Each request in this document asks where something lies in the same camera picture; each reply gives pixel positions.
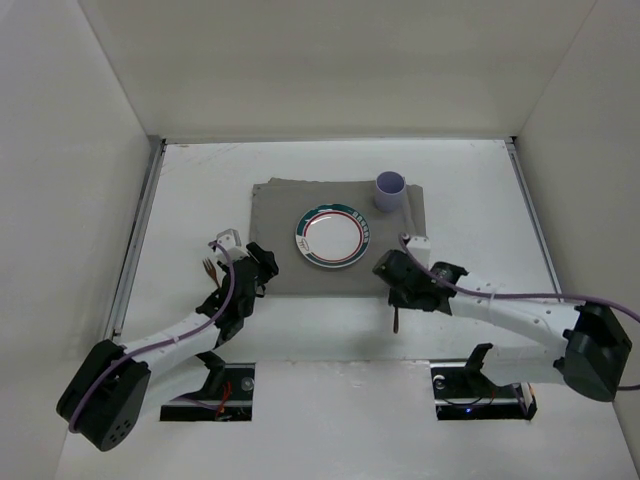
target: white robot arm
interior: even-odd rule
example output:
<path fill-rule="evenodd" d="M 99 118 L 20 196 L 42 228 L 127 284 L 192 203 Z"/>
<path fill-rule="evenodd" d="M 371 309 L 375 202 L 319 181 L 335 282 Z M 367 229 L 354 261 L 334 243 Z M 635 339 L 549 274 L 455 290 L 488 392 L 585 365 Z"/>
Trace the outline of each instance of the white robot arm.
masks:
<path fill-rule="evenodd" d="M 243 327 L 256 297 L 278 274 L 273 253 L 255 243 L 242 247 L 227 230 L 210 246 L 227 273 L 221 287 L 175 325 L 149 337 L 93 347 L 57 405 L 69 430 L 99 450 L 120 444 L 146 410 L 187 392 L 216 390 L 224 362 L 212 350 Z"/>

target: screw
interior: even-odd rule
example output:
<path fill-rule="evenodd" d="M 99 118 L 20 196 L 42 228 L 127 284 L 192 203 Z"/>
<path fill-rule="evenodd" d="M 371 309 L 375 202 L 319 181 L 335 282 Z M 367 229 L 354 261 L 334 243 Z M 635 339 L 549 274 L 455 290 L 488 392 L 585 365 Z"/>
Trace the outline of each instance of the screw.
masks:
<path fill-rule="evenodd" d="M 436 387 L 436 390 L 444 390 L 446 385 L 444 384 L 444 376 L 443 375 L 436 375 L 435 377 L 433 377 L 433 385 Z"/>
<path fill-rule="evenodd" d="M 251 390 L 253 390 L 253 385 L 253 378 L 251 377 L 243 378 L 242 382 L 240 383 L 242 390 L 244 390 L 245 392 L 250 392 Z"/>

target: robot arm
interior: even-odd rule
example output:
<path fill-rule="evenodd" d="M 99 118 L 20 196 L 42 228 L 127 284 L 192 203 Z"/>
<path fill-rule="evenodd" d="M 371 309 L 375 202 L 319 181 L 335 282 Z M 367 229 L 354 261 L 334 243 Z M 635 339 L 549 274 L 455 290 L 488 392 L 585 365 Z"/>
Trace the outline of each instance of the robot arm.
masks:
<path fill-rule="evenodd" d="M 428 264 L 427 239 L 406 238 L 405 248 L 422 265 Z M 428 276 L 407 253 L 397 250 L 387 252 L 374 273 L 391 288 L 389 304 L 396 309 L 473 318 L 537 344 L 517 348 L 478 345 L 466 363 L 470 373 L 480 373 L 496 386 L 559 383 L 594 400 L 615 398 L 632 345 L 608 306 L 498 299 L 494 284 L 464 268 L 438 262 Z"/>
<path fill-rule="evenodd" d="M 56 410 L 70 430 L 99 450 L 122 442 L 143 410 L 186 392 L 218 388 L 224 362 L 211 350 L 242 328 L 278 266 L 273 253 L 255 243 L 243 248 L 235 230 L 222 232 L 211 246 L 227 273 L 220 289 L 159 333 L 126 345 L 95 345 L 60 398 Z"/>

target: cable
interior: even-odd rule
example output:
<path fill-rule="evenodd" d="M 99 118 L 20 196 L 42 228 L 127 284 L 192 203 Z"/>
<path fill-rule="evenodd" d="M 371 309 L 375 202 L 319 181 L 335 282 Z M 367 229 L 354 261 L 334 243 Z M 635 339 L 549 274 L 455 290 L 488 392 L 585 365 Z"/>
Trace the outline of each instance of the cable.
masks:
<path fill-rule="evenodd" d="M 234 287 L 235 287 L 236 273 L 235 273 L 235 271 L 233 269 L 233 260 L 231 259 L 231 255 L 229 255 L 229 252 L 227 252 L 224 249 L 224 247 L 220 246 L 215 241 L 211 242 L 209 245 L 212 246 L 212 247 L 220 249 L 220 251 L 224 255 L 224 258 L 227 261 L 227 265 L 229 266 L 230 286 L 229 286 L 229 291 L 227 292 L 227 296 L 225 297 L 224 302 L 222 302 L 222 306 L 213 315 L 213 317 L 211 317 L 205 323 L 203 323 L 199 327 L 194 328 L 193 330 L 190 330 L 190 331 L 188 331 L 186 333 L 183 333 L 182 335 L 178 336 L 177 339 L 173 339 L 172 338 L 172 339 L 169 339 L 169 340 L 162 340 L 161 342 L 152 343 L 151 345 L 146 345 L 144 347 L 140 347 L 137 350 L 134 350 L 133 352 L 129 352 L 129 353 L 123 355 L 118 360 L 116 360 L 111 365 L 109 365 L 109 367 L 107 367 L 100 374 L 100 376 L 98 376 L 98 378 L 96 378 L 96 380 L 91 384 L 91 386 L 86 391 L 84 396 L 80 399 L 80 402 L 78 402 L 78 406 L 73 411 L 73 414 L 71 415 L 71 418 L 69 419 L 69 431 L 71 433 L 77 433 L 76 422 L 78 421 L 78 418 L 80 417 L 80 414 L 82 413 L 82 410 L 87 405 L 87 402 L 89 401 L 91 396 L 95 393 L 95 391 L 102 384 L 102 382 L 104 382 L 104 380 L 109 375 L 111 375 L 111 373 L 113 373 L 113 371 L 116 370 L 120 365 L 122 365 L 127 360 L 135 357 L 136 355 L 140 355 L 142 353 L 151 352 L 153 350 L 157 350 L 158 348 L 166 347 L 167 345 L 171 345 L 171 344 L 173 344 L 175 342 L 179 342 L 179 341 L 182 341 L 182 340 L 186 340 L 187 338 L 193 337 L 194 335 L 197 335 L 198 333 L 203 331 L 205 328 L 208 328 L 209 326 L 214 324 L 218 320 L 218 318 L 220 318 L 220 316 L 224 313 L 225 309 L 227 308 L 227 306 L 231 302 L 231 298 L 233 297 L 233 290 L 234 290 Z"/>
<path fill-rule="evenodd" d="M 635 392 L 640 390 L 640 384 L 638 385 L 624 385 L 621 387 L 618 387 L 618 391 L 619 392 Z"/>
<path fill-rule="evenodd" d="M 227 382 L 225 385 L 223 385 L 222 387 L 222 400 L 220 400 L 220 405 L 218 405 L 218 409 L 216 410 L 216 419 L 218 418 L 218 416 L 222 413 L 222 410 L 224 410 L 224 404 L 227 403 L 227 400 L 229 400 L 229 397 L 231 396 L 231 382 Z"/>
<path fill-rule="evenodd" d="M 605 298 L 600 298 L 600 297 L 593 297 L 591 295 L 577 295 L 577 294 L 570 294 L 570 293 L 495 293 L 495 292 L 485 293 L 485 292 L 477 292 L 474 290 L 468 290 L 466 288 L 458 287 L 457 285 L 451 282 L 448 282 L 443 278 L 438 277 L 435 273 L 432 273 L 427 267 L 422 265 L 422 263 L 420 263 L 418 259 L 414 257 L 413 254 L 409 251 L 409 247 L 407 247 L 407 244 L 405 243 L 406 237 L 407 237 L 406 233 L 401 233 L 400 235 L 398 235 L 398 240 L 400 241 L 400 247 L 402 248 L 404 253 L 407 254 L 407 257 L 409 257 L 409 259 L 415 264 L 416 267 L 418 267 L 418 269 L 422 273 L 424 273 L 425 275 L 427 275 L 429 278 L 439 283 L 440 285 L 450 288 L 454 292 L 462 293 L 464 295 L 469 295 L 472 297 L 489 298 L 492 300 L 494 298 L 497 300 L 553 299 L 553 300 L 570 300 L 574 302 L 599 303 L 601 305 L 606 305 L 610 308 L 613 308 L 614 310 L 618 310 L 619 312 L 624 313 L 625 315 L 631 317 L 636 322 L 640 323 L 640 314 L 634 312 L 630 308 L 627 308 L 624 305 L 621 305 L 619 303 L 612 302 L 611 300 L 607 300 Z M 618 387 L 618 390 L 623 392 L 640 390 L 640 384 Z"/>
<path fill-rule="evenodd" d="M 454 402 L 450 402 L 449 400 L 447 400 L 446 398 L 441 399 L 443 402 L 445 402 L 448 405 L 451 405 L 452 407 L 458 407 L 458 408 L 471 408 L 475 405 L 476 408 L 480 408 L 480 407 L 488 407 L 489 405 L 491 405 L 493 403 L 493 400 L 495 400 L 496 398 L 496 392 L 491 392 L 491 399 L 489 400 L 488 403 L 482 403 L 480 405 L 478 405 L 478 402 L 484 400 L 486 397 L 480 397 L 476 400 L 474 400 L 471 403 L 454 403 Z"/>

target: plate rim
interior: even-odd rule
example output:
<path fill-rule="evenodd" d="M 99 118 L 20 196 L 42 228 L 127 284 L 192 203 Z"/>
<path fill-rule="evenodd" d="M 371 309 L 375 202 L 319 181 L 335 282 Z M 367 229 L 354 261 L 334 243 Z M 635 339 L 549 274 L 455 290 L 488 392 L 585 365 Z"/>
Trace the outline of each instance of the plate rim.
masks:
<path fill-rule="evenodd" d="M 361 235 L 361 242 L 360 245 L 358 245 L 358 248 L 348 257 L 340 260 L 326 260 L 322 257 L 317 256 L 311 251 L 311 249 L 309 248 L 309 244 L 304 237 L 304 233 L 309 226 L 309 222 L 313 218 L 324 213 L 328 214 L 332 211 L 341 215 L 345 215 L 346 217 L 353 220 L 353 222 L 359 228 Z M 364 256 L 369 248 L 371 233 L 369 223 L 367 222 L 364 215 L 362 215 L 362 213 L 360 213 L 358 210 L 343 203 L 326 203 L 317 205 L 316 207 L 307 210 L 302 215 L 302 217 L 300 217 L 295 230 L 295 240 L 298 250 L 307 261 L 323 268 L 342 268 L 352 265 Z"/>

